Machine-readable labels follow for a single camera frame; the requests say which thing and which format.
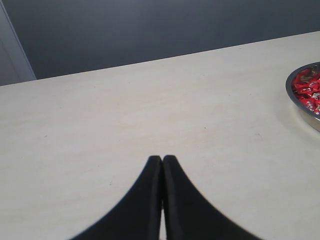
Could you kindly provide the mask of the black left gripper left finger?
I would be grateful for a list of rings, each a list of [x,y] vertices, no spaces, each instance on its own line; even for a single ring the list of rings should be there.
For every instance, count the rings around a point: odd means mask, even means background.
[[[148,158],[125,196],[74,240],[158,240],[164,194],[163,162]]]

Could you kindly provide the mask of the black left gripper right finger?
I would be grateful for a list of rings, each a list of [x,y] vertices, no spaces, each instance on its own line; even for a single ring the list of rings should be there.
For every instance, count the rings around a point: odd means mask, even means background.
[[[225,217],[201,195],[174,155],[166,155],[162,164],[168,240],[250,239],[249,232]]]

